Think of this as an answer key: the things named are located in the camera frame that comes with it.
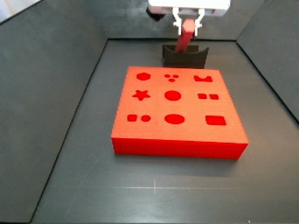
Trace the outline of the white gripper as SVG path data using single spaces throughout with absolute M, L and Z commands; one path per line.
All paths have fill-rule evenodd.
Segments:
M 153 17 L 172 14 L 172 25 L 177 28 L 177 35 L 181 35 L 181 16 L 190 16 L 194 19 L 193 36 L 197 37 L 201 28 L 204 15 L 221 17 L 229 9 L 230 0 L 148 0 L 146 11 Z

